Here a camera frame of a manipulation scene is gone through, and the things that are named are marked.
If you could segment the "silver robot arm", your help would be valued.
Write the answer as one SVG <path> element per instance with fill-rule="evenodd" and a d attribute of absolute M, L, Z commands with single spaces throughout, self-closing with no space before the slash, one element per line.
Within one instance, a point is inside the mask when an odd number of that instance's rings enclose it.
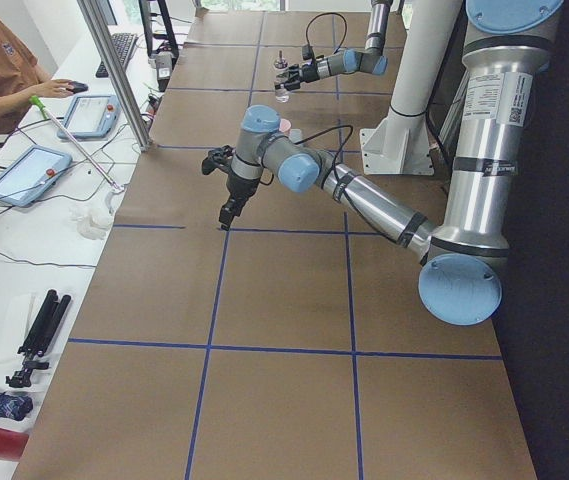
<path fill-rule="evenodd" d="M 276 98 L 286 102 L 289 93 L 298 90 L 303 83 L 313 83 L 329 77 L 342 74 L 363 72 L 381 76 L 385 73 L 388 59 L 384 55 L 388 17 L 392 1 L 372 1 L 368 23 L 368 31 L 363 50 L 342 49 L 342 44 L 348 33 L 346 18 L 337 12 L 325 12 L 315 15 L 305 28 L 305 44 L 302 46 L 304 63 L 288 65 L 282 60 L 274 63 L 278 74 L 274 79 Z M 309 38 L 309 30 L 315 20 L 322 16 L 337 16 L 342 19 L 344 31 L 342 39 L 333 53 L 329 56 L 316 56 Z"/>
<path fill-rule="evenodd" d="M 387 115 L 361 131 L 364 168 L 292 141 L 280 115 L 250 106 L 235 146 L 211 150 L 204 174 L 225 173 L 229 192 L 219 221 L 229 229 L 270 172 L 289 190 L 318 187 L 421 262 L 426 309 L 453 325 L 488 319 L 502 299 L 499 278 L 509 245 L 503 219 L 536 74 L 550 62 L 558 1 L 421 1 L 414 10 Z M 430 222 L 372 181 L 375 174 L 427 174 L 428 108 L 459 15 L 467 18 L 461 121 L 444 220 Z"/>

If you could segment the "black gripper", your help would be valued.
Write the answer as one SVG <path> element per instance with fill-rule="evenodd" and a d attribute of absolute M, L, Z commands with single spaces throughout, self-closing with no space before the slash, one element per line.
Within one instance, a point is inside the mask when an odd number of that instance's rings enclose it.
<path fill-rule="evenodd" d="M 221 207 L 219 213 L 219 228 L 228 232 L 231 229 L 231 223 L 235 217 L 239 217 L 248 200 L 256 193 L 260 183 L 261 169 L 257 170 L 254 178 L 244 178 L 232 169 L 223 169 L 227 174 L 226 188 L 229 192 L 229 198 Z"/>
<path fill-rule="evenodd" d="M 278 85 L 280 94 L 290 94 L 302 83 L 312 83 L 319 80 L 318 64 L 316 61 L 295 64 L 290 67 L 278 69 L 276 71 L 277 78 L 287 78 L 287 82 Z"/>

